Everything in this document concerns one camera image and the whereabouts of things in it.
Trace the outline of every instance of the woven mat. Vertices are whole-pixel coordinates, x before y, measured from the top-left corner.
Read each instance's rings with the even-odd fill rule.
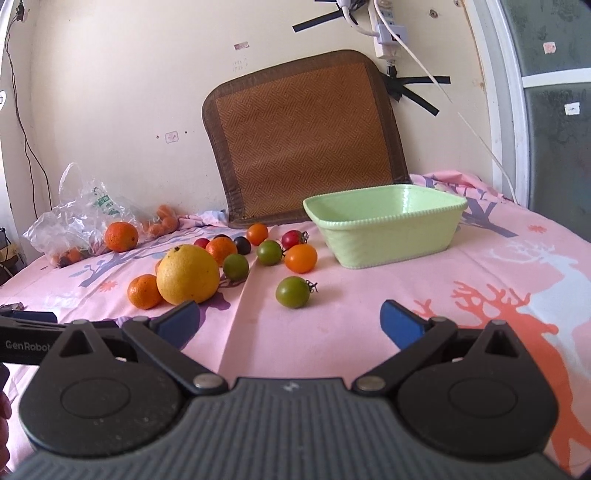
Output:
[[[410,182],[385,86],[359,52],[227,82],[203,120],[236,228],[306,220],[302,202],[317,194]]]

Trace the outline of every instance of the fruit pile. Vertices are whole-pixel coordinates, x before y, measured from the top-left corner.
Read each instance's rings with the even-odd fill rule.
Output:
[[[76,246],[69,248],[57,248],[59,253],[47,254],[49,262],[54,267],[67,267],[86,258],[102,255],[108,251],[117,253],[128,252],[138,245],[140,237],[142,241],[154,239],[178,230],[178,217],[175,211],[168,205],[161,205],[156,211],[157,219],[149,222],[113,222],[106,231],[96,232],[91,240],[88,240],[84,247]],[[61,244],[68,244],[68,238],[64,238]]]
[[[174,247],[156,263],[156,275],[141,275],[129,284],[129,301],[137,308],[147,310],[163,300],[179,305],[187,300],[201,303],[210,299],[220,283],[221,268],[226,278],[242,281],[249,273],[246,255],[253,248],[256,260],[265,267],[279,264],[296,274],[311,271],[318,261],[316,249],[307,243],[308,234],[297,230],[287,232],[281,243],[269,239],[269,230],[261,223],[252,225],[246,237],[232,240],[227,235],[213,239],[197,239],[193,245]],[[316,285],[299,276],[284,278],[275,291],[275,298],[285,307],[297,309],[305,306]]]

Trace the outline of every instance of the electrical wire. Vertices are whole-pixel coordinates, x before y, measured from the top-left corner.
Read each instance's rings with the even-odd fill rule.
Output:
[[[4,261],[2,262],[2,268],[6,271],[6,273],[9,275],[9,278],[12,278],[14,275],[12,275],[12,272],[10,272],[10,270],[6,267],[5,263],[8,260],[8,245],[9,245],[9,241],[8,241],[8,237],[6,236],[6,229],[2,228],[1,229],[2,234],[4,235],[4,245],[6,247],[6,254],[4,255]]]
[[[513,183],[511,181],[511,179],[509,178],[509,175],[507,174],[507,172],[505,171],[505,169],[503,168],[503,165],[501,164],[501,162],[499,161],[499,159],[496,157],[496,155],[492,152],[492,150],[489,148],[489,146],[486,144],[486,142],[484,141],[484,139],[478,135],[478,133],[476,133],[476,130],[474,130],[474,127],[471,126],[470,122],[468,122],[468,120],[466,120],[464,118],[464,116],[460,113],[459,109],[456,107],[456,105],[453,103],[452,99],[450,98],[450,96],[447,94],[447,92],[443,89],[443,87],[439,84],[439,82],[437,81],[437,79],[431,74],[431,72],[429,72],[426,68],[425,65],[422,64],[422,62],[417,58],[417,56],[413,53],[413,51],[408,48],[408,46],[406,45],[406,43],[404,43],[402,41],[402,39],[396,35],[396,33],[394,33],[392,31],[392,28],[390,27],[390,25],[388,24],[388,21],[384,18],[384,14],[382,13],[381,9],[379,8],[378,5],[378,0],[374,0],[374,7],[376,9],[376,12],[378,14],[378,16],[380,17],[380,20],[384,23],[384,25],[386,26],[386,28],[388,29],[388,31],[390,32],[390,34],[392,35],[392,37],[394,39],[396,39],[396,41],[407,51],[407,53],[411,56],[411,58],[417,62],[418,66],[422,68],[422,70],[427,74],[427,76],[429,77],[429,79],[435,84],[437,85],[437,87],[443,92],[443,95],[445,95],[445,97],[447,98],[447,100],[449,100],[449,102],[452,104],[452,106],[454,107],[454,110],[456,111],[456,113],[459,115],[459,117],[463,120],[463,122],[467,125],[467,127],[470,129],[470,131],[475,135],[475,137],[480,140],[480,143],[482,143],[482,145],[484,146],[484,148],[486,149],[486,151],[488,152],[488,154],[491,156],[491,158],[493,159],[493,161],[495,162],[496,166],[499,167],[501,173],[503,174],[503,176],[505,177],[505,180],[508,183],[509,186],[509,190],[511,191],[511,197],[513,199],[513,202],[518,205],[519,203],[517,202],[517,196],[515,195],[515,189],[513,188]]]
[[[51,201],[51,188],[49,186],[49,178],[47,177],[47,172],[43,168],[43,165],[41,165],[41,162],[39,162],[39,159],[35,155],[35,152],[31,148],[31,145],[29,144],[29,140],[28,140],[28,137],[27,137],[27,132],[25,131],[25,127],[22,124],[21,114],[20,114],[20,111],[18,109],[17,81],[16,81],[16,77],[14,75],[14,63],[12,62],[12,56],[11,56],[10,51],[8,49],[8,44],[9,44],[9,41],[10,41],[10,30],[11,30],[12,25],[16,21],[17,21],[17,16],[15,15],[12,18],[12,20],[10,21],[10,23],[8,24],[8,29],[7,29],[7,33],[6,33],[6,40],[4,42],[4,50],[6,50],[6,55],[8,57],[8,62],[10,63],[10,69],[11,69],[11,74],[12,74],[12,90],[13,90],[13,93],[14,93],[14,107],[15,107],[15,111],[17,113],[17,121],[18,121],[19,127],[21,128],[22,134],[23,134],[23,136],[25,138],[25,146],[24,146],[24,148],[25,148],[25,156],[27,157],[27,160],[28,160],[28,163],[29,163],[29,174],[31,176],[31,185],[33,186],[33,212],[35,213],[35,218],[38,219],[39,218],[39,215],[37,214],[37,205],[35,204],[35,181],[33,180],[33,167],[31,165],[31,157],[29,157],[29,153],[27,152],[27,147],[28,147],[29,151],[31,152],[31,155],[33,155],[33,158],[35,158],[35,161],[37,162],[37,165],[39,165],[39,168],[41,169],[41,171],[45,175],[45,181],[47,183],[47,195],[49,197],[49,208],[50,209],[53,207],[53,202]]]
[[[353,19],[351,18],[351,13],[349,12],[349,7],[342,7],[343,9],[343,16],[347,23],[351,25],[351,28],[358,31],[362,35],[367,35],[368,37],[379,37],[379,33],[377,32],[370,32],[364,28],[361,28],[358,24],[356,24]]]

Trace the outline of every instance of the white cable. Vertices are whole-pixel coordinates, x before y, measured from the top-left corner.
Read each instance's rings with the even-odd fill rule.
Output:
[[[478,133],[476,133],[476,130],[474,130],[474,128],[471,126],[471,124],[468,122],[468,120],[466,120],[464,118],[464,116],[460,113],[460,111],[456,108],[455,104],[453,103],[452,99],[450,98],[450,96],[447,94],[447,92],[443,89],[443,87],[439,84],[439,82],[435,79],[435,77],[433,75],[431,75],[431,73],[427,70],[427,68],[425,67],[425,65],[423,65],[421,63],[421,61],[417,58],[417,56],[412,52],[412,50],[410,48],[408,48],[408,46],[406,45],[406,43],[404,43],[402,41],[402,39],[400,39],[400,37],[398,35],[396,35],[396,33],[394,33],[392,31],[392,28],[390,28],[390,25],[388,24],[388,21],[384,18],[384,14],[382,13],[381,9],[379,8],[378,5],[378,0],[374,0],[374,6],[375,6],[375,10],[378,14],[378,16],[380,17],[380,19],[382,20],[382,22],[384,23],[384,25],[386,26],[386,28],[388,29],[388,31],[390,32],[390,34],[396,39],[396,41],[398,43],[400,43],[402,45],[402,47],[408,52],[408,54],[411,56],[411,58],[417,62],[418,66],[420,66],[423,71],[427,74],[427,76],[431,79],[431,81],[437,85],[437,87],[439,87],[439,89],[443,92],[443,95],[446,96],[447,100],[449,100],[449,102],[454,106],[454,110],[456,111],[456,113],[459,115],[459,117],[463,120],[463,122],[467,125],[467,127],[470,129],[470,131],[478,138],[478,140],[480,140],[480,142],[482,143],[482,145],[484,145],[484,148],[486,148],[486,151],[489,153],[489,155],[491,156],[491,158],[493,159],[493,161],[495,162],[496,166],[499,167],[499,169],[501,170],[501,173],[503,174],[503,176],[505,177],[505,179],[507,180],[507,183],[509,185],[509,190],[511,191],[511,197],[513,198],[513,202],[516,205],[519,205],[519,203],[517,203],[517,197],[515,195],[515,189],[513,188],[513,183],[511,182],[511,179],[509,178],[509,175],[507,175],[507,172],[505,171],[505,169],[503,168],[503,165],[501,165],[501,162],[499,161],[499,159],[496,157],[496,155],[492,152],[492,150],[489,148],[488,145],[486,145],[486,142],[483,140],[483,138],[478,135]]]
[[[354,30],[357,30],[362,35],[367,35],[368,37],[379,37],[379,33],[370,32],[370,31],[365,30],[364,28],[361,28],[360,26],[358,26],[351,18],[351,13],[349,12],[349,7],[342,7],[342,9],[343,9],[343,16],[344,16],[345,20],[347,21],[347,23],[349,25],[351,25],[351,28],[353,28]]]

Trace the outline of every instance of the cream wall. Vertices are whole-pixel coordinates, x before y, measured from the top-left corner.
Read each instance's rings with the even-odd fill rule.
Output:
[[[432,8],[436,19],[429,16]],[[204,98],[222,82],[300,57],[340,48],[372,57],[371,39],[344,20],[293,32],[293,24],[334,9],[312,0],[43,0],[31,105],[54,192],[65,166],[77,161],[88,175],[146,207],[225,207],[201,119]],[[411,48],[433,74],[452,77],[447,91],[490,141],[482,73],[463,7],[453,0],[397,0],[395,13],[408,27]],[[244,41],[250,48],[235,51],[233,45]],[[403,76],[421,74],[406,54],[397,67]],[[408,99],[395,105],[410,170],[456,168],[490,181],[490,159],[441,93],[433,86],[411,88],[442,112],[434,118]],[[179,141],[167,144],[171,131]]]
[[[21,120],[28,132],[29,144],[38,154],[38,158],[44,161],[35,143],[35,131],[31,114],[31,55],[33,52],[33,32],[38,14],[39,0],[28,0],[27,20],[17,22],[11,28],[9,50],[14,62],[15,77],[18,89],[18,104]],[[4,8],[10,9],[12,0],[5,3]],[[11,9],[10,18],[14,16],[14,8]],[[28,260],[33,260],[39,254],[28,241],[21,241],[20,236],[35,221],[33,211],[33,191],[31,188],[31,174],[27,158],[24,155],[24,137],[17,123],[17,115],[14,104],[14,95],[11,86],[11,69],[7,55],[2,56],[2,70],[0,74],[0,88],[7,93],[7,101],[0,111],[0,139],[2,172],[0,182],[5,181],[8,188],[0,189],[0,226],[7,229],[8,237],[12,242],[20,244],[22,251]],[[35,179],[35,200],[38,214],[49,208],[49,199],[46,193],[45,178],[41,170],[33,162],[33,178]]]

